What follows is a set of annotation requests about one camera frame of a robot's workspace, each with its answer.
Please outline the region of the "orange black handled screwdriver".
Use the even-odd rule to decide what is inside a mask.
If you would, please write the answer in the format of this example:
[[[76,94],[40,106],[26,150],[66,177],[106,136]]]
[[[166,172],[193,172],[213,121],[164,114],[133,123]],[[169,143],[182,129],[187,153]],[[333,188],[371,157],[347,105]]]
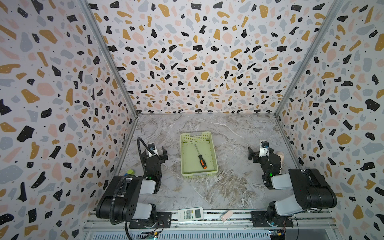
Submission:
[[[206,162],[205,162],[205,160],[204,160],[202,154],[199,152],[199,149],[198,149],[198,147],[197,147],[196,144],[195,144],[195,148],[196,148],[196,150],[197,150],[197,152],[198,152],[198,158],[199,158],[199,160],[200,160],[200,164],[201,164],[202,168],[203,168],[203,169],[206,169],[206,168],[207,168],[207,164],[206,164]]]

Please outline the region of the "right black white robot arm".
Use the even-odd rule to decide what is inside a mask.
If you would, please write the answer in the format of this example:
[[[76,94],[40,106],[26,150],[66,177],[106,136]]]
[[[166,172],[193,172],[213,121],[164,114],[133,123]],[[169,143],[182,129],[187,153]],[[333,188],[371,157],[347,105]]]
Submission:
[[[288,169],[283,174],[284,156],[274,153],[268,142],[261,142],[258,152],[248,148],[248,158],[260,164],[264,185],[269,190],[293,190],[291,196],[269,203],[263,219],[270,225],[279,226],[289,217],[307,210],[321,211],[337,205],[335,192],[319,170]]]

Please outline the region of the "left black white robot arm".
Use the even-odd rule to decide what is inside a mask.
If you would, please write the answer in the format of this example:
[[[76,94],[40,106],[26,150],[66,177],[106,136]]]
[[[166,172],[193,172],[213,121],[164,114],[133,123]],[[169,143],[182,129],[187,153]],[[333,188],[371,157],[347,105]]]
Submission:
[[[139,202],[141,195],[154,195],[161,186],[161,164],[168,160],[168,153],[158,155],[154,144],[150,144],[154,154],[144,151],[140,154],[144,161],[146,176],[115,176],[108,185],[100,202],[96,207],[99,219],[110,221],[111,224],[131,223],[132,227],[140,226],[153,228],[158,223],[157,208],[154,204]]]

